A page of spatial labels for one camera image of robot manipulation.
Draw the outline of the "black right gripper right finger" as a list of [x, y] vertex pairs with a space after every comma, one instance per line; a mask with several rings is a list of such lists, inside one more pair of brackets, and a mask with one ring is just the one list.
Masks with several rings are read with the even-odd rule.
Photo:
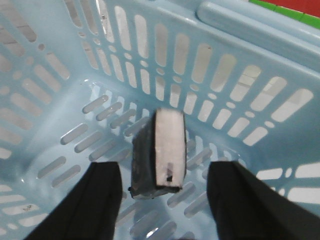
[[207, 199], [221, 240], [318, 240], [320, 218], [272, 190], [237, 161], [208, 167]]

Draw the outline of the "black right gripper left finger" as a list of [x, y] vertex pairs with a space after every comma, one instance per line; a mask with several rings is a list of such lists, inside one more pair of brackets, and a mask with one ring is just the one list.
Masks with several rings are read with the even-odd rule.
[[117, 162], [93, 162], [28, 240], [112, 240], [123, 197]]

